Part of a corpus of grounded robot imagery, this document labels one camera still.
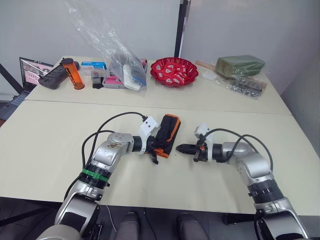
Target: laptop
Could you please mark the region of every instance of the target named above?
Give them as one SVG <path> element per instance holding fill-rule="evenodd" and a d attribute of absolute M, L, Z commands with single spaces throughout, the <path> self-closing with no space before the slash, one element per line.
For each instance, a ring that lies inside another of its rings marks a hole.
<path fill-rule="evenodd" d="M 20 61 L 23 91 L 18 96 L 14 96 L 13 100 L 8 102 L 5 106 L 0 108 L 0 119 L 5 121 L 12 115 L 12 113 L 17 109 L 17 107 L 22 103 L 22 101 L 28 96 L 28 94 L 39 84 L 38 82 L 39 75 L 44 76 L 48 72 L 50 72 L 50 70 L 53 68 L 53 65 L 51 64 L 27 59 L 24 57 L 20 57 L 19 61 Z M 7 81 L 8 82 L 15 81 L 16 82 L 15 84 L 19 85 L 19 83 L 14 78 L 10 80 L 7 79 Z"/>

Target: orange tube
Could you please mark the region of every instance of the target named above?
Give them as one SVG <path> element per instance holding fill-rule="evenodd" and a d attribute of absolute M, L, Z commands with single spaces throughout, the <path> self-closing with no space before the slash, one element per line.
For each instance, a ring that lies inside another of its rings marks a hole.
<path fill-rule="evenodd" d="M 79 72 L 76 68 L 74 60 L 72 58 L 65 58 L 61 61 L 65 71 L 68 73 L 68 76 L 75 89 L 83 89 L 85 87 L 82 79 L 79 75 Z"/>

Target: black shoe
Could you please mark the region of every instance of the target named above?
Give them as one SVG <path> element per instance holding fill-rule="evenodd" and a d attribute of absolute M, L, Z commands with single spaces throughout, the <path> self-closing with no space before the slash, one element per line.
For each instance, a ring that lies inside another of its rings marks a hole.
<path fill-rule="evenodd" d="M 176 218 L 176 225 L 180 240 L 209 240 L 200 222 L 191 214 L 181 213 Z"/>
<path fill-rule="evenodd" d="M 120 223 L 114 240 L 138 240 L 140 236 L 139 219 L 135 212 L 128 212 Z"/>

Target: black pole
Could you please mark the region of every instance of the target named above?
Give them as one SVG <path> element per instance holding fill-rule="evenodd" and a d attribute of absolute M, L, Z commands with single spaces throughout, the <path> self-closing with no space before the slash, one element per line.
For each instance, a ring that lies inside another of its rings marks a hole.
<path fill-rule="evenodd" d="M 182 34 L 184 31 L 185 17 L 187 13 L 187 5 L 188 5 L 188 1 L 183 0 L 183 3 L 181 3 L 179 7 L 178 26 L 176 29 L 175 49 L 174 49 L 175 57 L 179 57 Z"/>
<path fill-rule="evenodd" d="M 5 69 L 4 66 L 0 63 L 0 74 L 7 80 L 7 82 L 17 91 L 18 94 L 21 94 L 24 90 L 21 85 L 14 79 L 13 76 Z"/>

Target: white tabletop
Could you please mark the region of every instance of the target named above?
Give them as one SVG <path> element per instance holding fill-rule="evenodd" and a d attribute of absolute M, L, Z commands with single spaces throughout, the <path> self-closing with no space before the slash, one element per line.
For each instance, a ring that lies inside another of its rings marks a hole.
<path fill-rule="evenodd" d="M 320 161 L 288 114 L 27 100 L 0 128 L 0 196 L 62 202 L 67 187 L 82 170 L 83 140 L 109 117 L 127 111 L 153 116 L 159 122 L 164 114 L 174 114 L 181 118 L 181 126 L 170 157 L 159 157 L 159 165 L 148 155 L 124 156 L 101 204 L 253 214 L 254 202 L 236 169 L 224 163 L 195 163 L 191 155 L 175 150 L 179 144 L 194 144 L 196 126 L 207 122 L 210 128 L 261 139 L 273 156 L 275 179 L 296 212 L 320 215 Z M 138 116 L 122 116 L 105 129 L 135 135 L 141 123 Z M 97 144 L 106 139 L 103 134 Z M 222 132 L 214 136 L 217 143 L 236 140 Z"/>
<path fill-rule="evenodd" d="M 96 57 L 71 56 L 80 64 L 82 61 L 101 61 Z M 228 111 L 244 113 L 268 113 L 290 115 L 285 103 L 265 76 L 268 83 L 263 95 L 258 99 L 236 94 L 214 83 L 197 77 L 196 81 L 182 88 L 169 88 L 158 82 L 150 75 L 148 62 L 147 91 L 145 95 L 128 89 L 92 88 L 91 76 L 80 75 L 85 84 L 81 90 L 74 89 L 67 78 L 58 89 L 52 90 L 38 85 L 26 98 L 27 100 L 118 105 L 132 107 L 170 108 L 204 111 Z"/>

